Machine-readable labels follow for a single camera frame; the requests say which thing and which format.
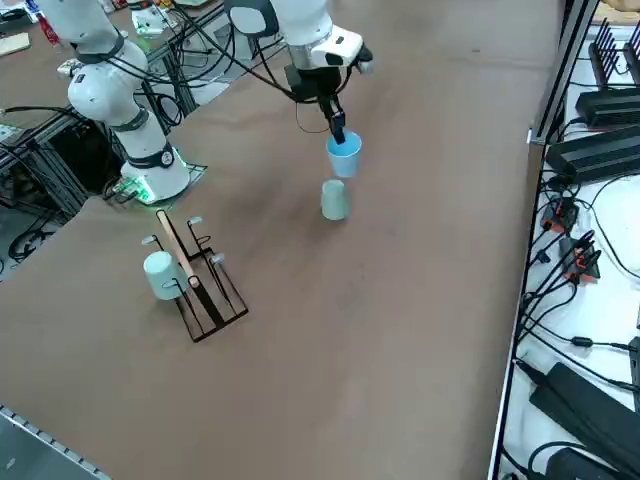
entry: black metal rack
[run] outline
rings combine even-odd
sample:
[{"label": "black metal rack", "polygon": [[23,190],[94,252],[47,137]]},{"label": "black metal rack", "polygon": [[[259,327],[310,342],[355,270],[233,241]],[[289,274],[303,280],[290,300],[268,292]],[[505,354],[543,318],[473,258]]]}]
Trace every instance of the black metal rack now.
[{"label": "black metal rack", "polygon": [[[158,210],[156,212],[156,215],[159,212],[164,212],[164,210]],[[226,269],[222,265],[221,259],[223,258],[223,255],[214,252],[211,247],[204,247],[204,245],[211,241],[211,236],[205,235],[198,237],[194,231],[194,225],[196,224],[196,222],[192,221],[193,219],[187,221],[187,227],[189,228],[189,232],[191,233],[191,236],[197,247],[197,251],[193,254],[190,254],[185,247],[182,239],[178,235],[175,227],[173,226],[173,223],[171,223],[171,220],[169,220],[168,215],[166,215],[166,219],[168,220],[171,231],[175,235],[178,245],[187,261],[190,264],[204,261],[221,295],[221,298],[224,300],[225,304],[232,312],[230,318],[224,318],[224,316],[220,312],[220,309],[209,295],[209,292],[205,288],[201,278],[198,275],[194,274],[193,276],[188,278],[187,290],[184,290],[181,287],[180,282],[176,278],[173,278],[165,285],[163,285],[164,288],[177,287],[180,289],[181,295],[175,299],[175,302],[178,306],[178,310],[180,311],[185,327],[189,332],[191,340],[193,340],[195,343],[198,343],[205,338],[210,337],[214,333],[219,332],[223,328],[231,325],[233,322],[249,313],[249,309],[244,299],[240,295],[240,292],[231,281],[231,278],[229,277]],[[160,243],[157,236],[152,235],[150,238],[152,242],[158,245],[158,248],[160,250],[164,251],[164,248],[162,247],[162,244]],[[204,319],[196,313],[194,302],[191,299],[192,295],[194,295],[198,302],[202,305],[204,311],[209,317],[208,319]],[[205,323],[209,323],[209,326],[203,326],[203,324]]]},{"label": "black metal rack", "polygon": [[629,65],[633,83],[640,85],[640,22],[636,25],[629,41],[624,44],[623,53]]},{"label": "black metal rack", "polygon": [[616,43],[607,19],[602,22],[595,40],[589,45],[589,58],[598,87],[606,88],[618,63]]}]

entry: blue cup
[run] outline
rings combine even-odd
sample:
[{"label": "blue cup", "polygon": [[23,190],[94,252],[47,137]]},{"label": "blue cup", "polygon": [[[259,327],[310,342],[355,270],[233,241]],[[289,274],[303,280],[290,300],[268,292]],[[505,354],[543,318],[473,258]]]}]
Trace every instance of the blue cup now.
[{"label": "blue cup", "polygon": [[333,173],[339,178],[355,177],[360,163],[360,150],[362,139],[357,133],[350,130],[344,131],[345,141],[338,144],[333,135],[327,141],[327,154],[331,160]]}]

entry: brown table surface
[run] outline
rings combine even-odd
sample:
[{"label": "brown table surface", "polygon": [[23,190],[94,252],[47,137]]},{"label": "brown table surface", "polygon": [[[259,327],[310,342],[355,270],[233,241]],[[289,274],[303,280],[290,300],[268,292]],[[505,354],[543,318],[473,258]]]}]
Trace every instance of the brown table surface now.
[{"label": "brown table surface", "polygon": [[[219,1],[211,2],[201,8],[189,9],[191,16],[201,16],[219,5]],[[120,30],[129,33],[129,40],[139,43],[141,40],[131,21],[128,8],[118,10],[109,15],[109,20]],[[54,49],[38,24],[26,31],[31,38],[31,47],[27,50],[0,57],[0,91],[3,92],[0,108],[17,105],[44,105],[48,107],[66,107],[68,78],[61,78],[57,68],[69,58],[73,58],[70,49]],[[173,33],[166,29],[157,38],[144,39],[151,49],[162,45]],[[0,123],[20,128],[31,128],[54,115],[46,111],[30,111],[12,113],[0,118]]]},{"label": "brown table surface", "polygon": [[332,7],[378,58],[343,94],[348,221],[320,215],[326,134],[251,77],[172,134],[210,167],[172,218],[205,218],[247,317],[191,344],[142,272],[155,217],[97,200],[0,287],[2,402],[115,479],[486,475],[560,6]]}]

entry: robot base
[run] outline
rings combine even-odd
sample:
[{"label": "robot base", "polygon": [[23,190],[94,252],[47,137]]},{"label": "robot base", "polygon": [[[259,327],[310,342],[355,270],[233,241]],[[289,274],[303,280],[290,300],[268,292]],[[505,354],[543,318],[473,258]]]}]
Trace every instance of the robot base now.
[{"label": "robot base", "polygon": [[180,153],[174,148],[174,162],[169,168],[141,169],[125,163],[120,173],[130,180],[137,190],[137,199],[145,205],[175,197],[184,192],[191,175]]}]

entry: white table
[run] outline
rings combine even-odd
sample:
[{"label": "white table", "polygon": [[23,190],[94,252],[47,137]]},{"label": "white table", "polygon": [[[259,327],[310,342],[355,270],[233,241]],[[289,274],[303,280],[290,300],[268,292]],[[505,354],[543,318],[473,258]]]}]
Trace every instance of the white table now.
[{"label": "white table", "polygon": [[[591,27],[589,36],[582,48],[580,58],[588,58],[587,47],[597,33],[599,27]],[[614,27],[614,36],[618,47],[622,47],[633,29],[629,27]],[[626,69],[626,62],[620,54],[619,70]],[[576,64],[572,81],[594,84],[595,78],[589,61],[579,60]],[[618,75],[613,73],[610,83],[632,83],[630,75]],[[578,116],[575,103],[581,92],[595,90],[590,87],[571,85],[567,93],[566,120],[569,121]],[[571,125],[567,128],[565,139],[570,140],[580,136],[592,135],[585,132],[583,125]],[[591,202],[605,181],[583,186],[578,198]],[[547,203],[547,197],[540,195],[539,205]],[[594,206],[603,229],[613,244],[621,260],[627,268],[640,274],[640,177],[629,177],[619,180],[606,187]],[[597,227],[593,214],[586,206],[579,205],[578,221],[574,226],[571,236],[579,238],[587,231],[595,231],[595,248],[602,250],[598,261],[601,279],[592,285],[578,287],[575,299],[567,306],[561,307],[547,315],[542,324],[564,337],[585,336],[597,342],[629,343],[640,331],[636,329],[638,311],[640,308],[640,281],[625,273],[615,261],[603,240],[602,232]],[[538,215],[533,238],[541,233],[540,216]],[[548,232],[532,249],[534,256],[540,248],[547,245],[555,238],[557,233]],[[551,263],[541,264],[536,262],[529,269],[526,291],[534,291],[549,271],[560,259],[559,247],[556,245],[547,251]],[[564,287],[546,297],[535,312],[533,318],[537,318],[547,308],[565,301],[571,295],[571,288]],[[570,355],[580,363],[605,375],[606,377],[631,382],[631,370],[629,355],[620,350],[608,347],[594,346],[591,349],[575,347],[570,343],[558,340],[540,328],[535,329],[536,334],[557,347],[563,353]],[[630,392],[613,387],[600,381],[579,367],[569,363],[561,356],[543,345],[531,335],[518,345],[517,356],[531,366],[547,373],[557,362],[562,362],[569,368],[582,375],[595,386],[634,410],[633,395]],[[529,456],[538,446],[551,441],[576,441],[562,427],[553,422],[544,413],[529,402],[529,397],[534,390],[530,379],[519,369],[514,368],[513,382],[508,402],[508,414],[505,425],[503,445],[506,450],[521,465],[526,466]],[[544,472],[549,457],[558,448],[550,448],[536,457],[534,469]],[[517,470],[504,457],[500,461],[500,478],[508,473],[516,473]]]}]

